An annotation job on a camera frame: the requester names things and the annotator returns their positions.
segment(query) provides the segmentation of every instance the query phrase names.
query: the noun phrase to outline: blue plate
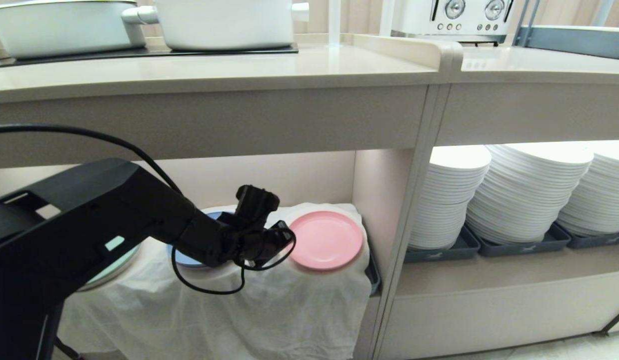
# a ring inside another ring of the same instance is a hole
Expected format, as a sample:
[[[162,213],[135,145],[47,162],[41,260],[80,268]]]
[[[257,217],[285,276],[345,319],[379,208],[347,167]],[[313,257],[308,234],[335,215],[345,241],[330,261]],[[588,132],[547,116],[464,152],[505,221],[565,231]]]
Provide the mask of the blue plate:
[[[209,214],[206,214],[206,215],[216,220],[221,216],[221,214],[223,214],[223,212],[218,211],[218,212],[210,212]],[[172,259],[172,248],[173,246],[168,244],[167,257],[170,259]],[[182,267],[188,267],[188,268],[206,268],[207,267],[206,265],[202,264],[200,261],[194,260],[193,258],[187,255],[183,255],[183,253],[181,253],[181,251],[178,251],[178,250],[176,251],[176,263],[181,265]]]

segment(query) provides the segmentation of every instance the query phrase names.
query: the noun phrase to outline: pink plate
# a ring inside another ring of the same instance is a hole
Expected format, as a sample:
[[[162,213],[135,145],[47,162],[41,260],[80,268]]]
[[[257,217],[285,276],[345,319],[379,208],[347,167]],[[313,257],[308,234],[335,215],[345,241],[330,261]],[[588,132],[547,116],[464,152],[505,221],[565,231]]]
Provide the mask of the pink plate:
[[[296,234],[291,259],[312,270],[340,268],[363,248],[361,228],[338,212],[310,212],[294,220],[289,228]]]

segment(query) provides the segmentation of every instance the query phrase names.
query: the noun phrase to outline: white pole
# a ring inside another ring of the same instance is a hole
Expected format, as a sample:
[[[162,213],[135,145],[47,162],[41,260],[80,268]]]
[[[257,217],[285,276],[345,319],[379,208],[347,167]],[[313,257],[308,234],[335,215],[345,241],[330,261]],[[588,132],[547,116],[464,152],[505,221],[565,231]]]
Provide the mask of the white pole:
[[[380,36],[392,35],[392,20],[394,20],[394,6],[396,0],[383,0],[382,12],[380,13]]]
[[[329,46],[337,48],[341,44],[341,0],[329,0]]]
[[[607,22],[607,17],[610,16],[614,0],[602,0],[596,11],[596,16],[591,21],[593,27],[604,27]]]

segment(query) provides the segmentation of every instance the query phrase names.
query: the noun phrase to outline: toaster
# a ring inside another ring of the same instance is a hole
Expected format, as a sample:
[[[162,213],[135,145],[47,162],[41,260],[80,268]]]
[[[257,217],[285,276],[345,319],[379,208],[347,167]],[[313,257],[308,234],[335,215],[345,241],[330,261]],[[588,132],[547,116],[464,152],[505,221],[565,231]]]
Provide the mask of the toaster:
[[[396,0],[392,36],[502,44],[515,0]]]

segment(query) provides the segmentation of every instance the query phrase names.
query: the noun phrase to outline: stack of white plates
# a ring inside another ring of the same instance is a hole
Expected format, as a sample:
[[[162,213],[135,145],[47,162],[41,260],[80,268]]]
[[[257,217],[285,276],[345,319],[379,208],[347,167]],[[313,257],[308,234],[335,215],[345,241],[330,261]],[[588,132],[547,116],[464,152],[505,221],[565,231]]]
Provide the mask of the stack of white plates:
[[[594,157],[583,143],[487,145],[492,164],[467,223],[496,244],[541,242]]]
[[[408,248],[438,250],[454,246],[465,223],[467,204],[491,160],[490,151],[483,145],[433,148]]]
[[[588,173],[558,214],[558,223],[580,237],[619,232],[619,140],[591,141]]]

